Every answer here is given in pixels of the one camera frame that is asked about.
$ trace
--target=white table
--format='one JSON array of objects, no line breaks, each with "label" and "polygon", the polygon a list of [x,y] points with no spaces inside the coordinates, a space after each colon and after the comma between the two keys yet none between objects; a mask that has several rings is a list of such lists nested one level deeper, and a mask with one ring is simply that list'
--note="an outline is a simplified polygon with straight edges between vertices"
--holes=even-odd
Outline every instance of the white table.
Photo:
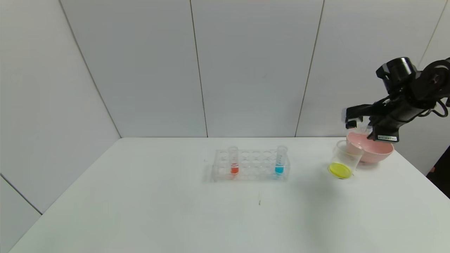
[{"label": "white table", "polygon": [[[397,152],[349,180],[342,138],[125,138],[11,253],[449,252],[450,201]],[[211,182],[216,149],[289,148],[287,182]]]}]

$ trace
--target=test tube with red liquid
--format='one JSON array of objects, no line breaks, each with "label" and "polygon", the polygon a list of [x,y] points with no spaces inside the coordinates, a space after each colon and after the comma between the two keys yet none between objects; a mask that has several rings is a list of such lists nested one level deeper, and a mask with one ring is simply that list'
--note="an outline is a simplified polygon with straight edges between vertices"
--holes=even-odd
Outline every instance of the test tube with red liquid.
[{"label": "test tube with red liquid", "polygon": [[231,167],[231,174],[236,175],[239,173],[238,165],[238,147],[232,146],[228,148],[228,160]]}]

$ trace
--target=yellow liquid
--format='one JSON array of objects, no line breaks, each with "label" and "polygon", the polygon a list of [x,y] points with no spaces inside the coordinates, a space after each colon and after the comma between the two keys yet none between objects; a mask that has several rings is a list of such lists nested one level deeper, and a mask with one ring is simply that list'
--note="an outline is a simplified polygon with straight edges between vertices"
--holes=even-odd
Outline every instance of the yellow liquid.
[{"label": "yellow liquid", "polygon": [[341,163],[332,163],[328,166],[330,172],[340,178],[351,177],[351,169]]}]

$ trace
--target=black cable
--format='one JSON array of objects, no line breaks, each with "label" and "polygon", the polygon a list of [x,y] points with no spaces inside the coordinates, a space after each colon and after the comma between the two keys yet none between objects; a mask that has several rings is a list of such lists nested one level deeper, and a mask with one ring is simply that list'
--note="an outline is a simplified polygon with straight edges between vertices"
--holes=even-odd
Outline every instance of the black cable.
[{"label": "black cable", "polygon": [[434,114],[436,114],[439,117],[447,117],[449,115],[449,111],[447,110],[446,105],[441,100],[438,100],[437,102],[442,106],[442,109],[444,110],[444,114],[440,114],[436,110],[432,110],[432,112],[434,112]]},{"label": "black cable", "polygon": [[430,115],[430,113],[431,113],[431,109],[428,110],[425,114],[418,115],[418,117],[426,117],[426,116]]}]

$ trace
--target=clear plastic cup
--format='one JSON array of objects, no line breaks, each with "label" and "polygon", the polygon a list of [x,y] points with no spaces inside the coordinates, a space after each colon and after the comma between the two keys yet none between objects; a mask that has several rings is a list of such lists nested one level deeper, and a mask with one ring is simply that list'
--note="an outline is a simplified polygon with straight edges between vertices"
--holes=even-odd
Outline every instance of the clear plastic cup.
[{"label": "clear plastic cup", "polygon": [[334,147],[333,158],[331,158],[331,163],[328,165],[328,171],[337,178],[350,178],[363,154],[363,149],[352,145],[346,140],[340,140]]}]

